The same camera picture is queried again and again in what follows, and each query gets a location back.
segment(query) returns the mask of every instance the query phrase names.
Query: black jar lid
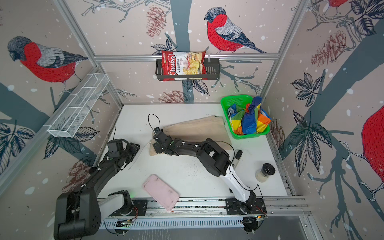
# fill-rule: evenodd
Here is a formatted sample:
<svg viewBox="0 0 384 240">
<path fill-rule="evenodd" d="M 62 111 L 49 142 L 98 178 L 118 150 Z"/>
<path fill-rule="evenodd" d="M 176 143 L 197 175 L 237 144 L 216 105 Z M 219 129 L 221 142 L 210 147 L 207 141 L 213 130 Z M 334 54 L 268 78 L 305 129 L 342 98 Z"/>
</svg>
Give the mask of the black jar lid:
<svg viewBox="0 0 384 240">
<path fill-rule="evenodd" d="M 266 176 L 272 176 L 273 174 L 275 174 L 275 168 L 272 166 L 272 164 L 264 163 L 262 173 Z"/>
</svg>

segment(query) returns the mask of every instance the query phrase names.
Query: beige cloth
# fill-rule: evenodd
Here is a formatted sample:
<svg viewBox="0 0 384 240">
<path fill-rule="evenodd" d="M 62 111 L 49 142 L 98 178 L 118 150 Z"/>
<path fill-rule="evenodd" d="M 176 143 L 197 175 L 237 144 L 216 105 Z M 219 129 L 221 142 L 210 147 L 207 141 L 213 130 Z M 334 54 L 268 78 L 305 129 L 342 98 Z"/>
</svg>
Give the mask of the beige cloth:
<svg viewBox="0 0 384 240">
<path fill-rule="evenodd" d="M 180 138 L 188 142 L 202 142 L 207 138 L 212 140 L 224 141 L 231 144 L 225 129 L 224 120 L 222 117 L 209 116 L 206 118 L 195 119 L 191 121 L 181 122 L 163 128 L 163 132 L 172 139 Z M 156 155 L 153 148 L 155 140 L 151 140 L 149 155 Z M 231 150 L 231 146 L 226 143 L 218 142 L 218 145 L 224 150 Z"/>
</svg>

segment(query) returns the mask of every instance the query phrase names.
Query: wall-mounted basket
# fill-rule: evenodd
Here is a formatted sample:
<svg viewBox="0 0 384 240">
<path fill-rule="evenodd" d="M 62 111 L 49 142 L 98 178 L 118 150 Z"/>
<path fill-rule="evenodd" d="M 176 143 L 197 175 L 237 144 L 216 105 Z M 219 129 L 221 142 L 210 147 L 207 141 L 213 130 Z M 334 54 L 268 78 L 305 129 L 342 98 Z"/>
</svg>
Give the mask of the wall-mounted basket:
<svg viewBox="0 0 384 240">
<path fill-rule="evenodd" d="M 74 98 L 49 127 L 48 132 L 54 137 L 73 137 L 108 83 L 107 74 L 88 75 L 84 86 L 78 93 L 71 94 Z"/>
<path fill-rule="evenodd" d="M 197 80 L 203 78 L 203 80 L 218 80 L 220 77 L 220 62 L 218 58 L 211 58 L 204 60 L 205 70 L 207 74 L 193 74 L 193 75 L 163 75 L 163 67 L 161 65 L 161 59 L 156 60 L 156 76 L 159 81 L 164 79 L 175 80 Z"/>
</svg>

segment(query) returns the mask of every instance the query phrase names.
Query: green plastic basket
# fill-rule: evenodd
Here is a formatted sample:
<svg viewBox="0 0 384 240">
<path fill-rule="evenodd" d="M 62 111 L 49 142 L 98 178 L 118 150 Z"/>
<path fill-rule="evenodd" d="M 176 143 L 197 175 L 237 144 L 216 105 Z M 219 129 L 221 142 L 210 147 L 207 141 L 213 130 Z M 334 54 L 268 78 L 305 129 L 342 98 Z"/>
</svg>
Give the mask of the green plastic basket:
<svg viewBox="0 0 384 240">
<path fill-rule="evenodd" d="M 235 96 L 228 96 L 221 99 L 221 107 L 223 108 L 225 119 L 227 120 L 227 125 L 229 127 L 229 131 L 231 131 L 232 136 L 234 139 L 244 139 L 244 138 L 252 138 L 252 137 L 258 137 L 261 135 L 266 135 L 269 133 L 269 125 L 264 130 L 264 132 L 258 133 L 258 134 L 246 134 L 246 135 L 237 135 L 233 132 L 231 124 L 228 119 L 228 109 L 233 104 L 237 104 L 238 106 L 242 108 L 246 108 L 248 103 L 252 103 L 253 97 L 249 95 L 235 95 Z"/>
</svg>

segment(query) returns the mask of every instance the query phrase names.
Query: white wire basket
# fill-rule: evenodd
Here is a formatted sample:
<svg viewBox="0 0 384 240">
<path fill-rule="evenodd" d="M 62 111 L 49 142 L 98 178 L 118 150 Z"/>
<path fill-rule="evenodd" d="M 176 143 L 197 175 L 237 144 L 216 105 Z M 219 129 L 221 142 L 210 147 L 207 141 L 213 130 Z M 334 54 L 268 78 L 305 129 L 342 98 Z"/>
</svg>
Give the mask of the white wire basket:
<svg viewBox="0 0 384 240">
<path fill-rule="evenodd" d="M 94 73 L 88 76 L 84 86 L 74 94 L 68 106 L 49 127 L 48 132 L 52 136 L 73 137 L 109 83 L 107 74 Z"/>
</svg>

